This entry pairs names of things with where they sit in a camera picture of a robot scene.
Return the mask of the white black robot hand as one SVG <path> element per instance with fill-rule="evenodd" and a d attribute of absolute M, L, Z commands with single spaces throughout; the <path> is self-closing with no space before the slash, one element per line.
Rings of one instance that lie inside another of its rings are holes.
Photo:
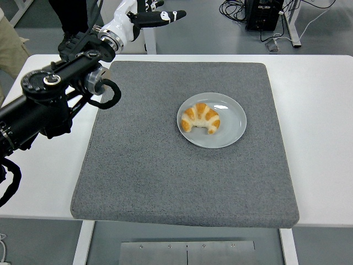
<path fill-rule="evenodd" d="M 186 16 L 184 10 L 158 11 L 163 4 L 164 1 L 122 1 L 113 20 L 99 30 L 98 38 L 124 46 L 135 41 L 143 28 L 162 27 Z"/>

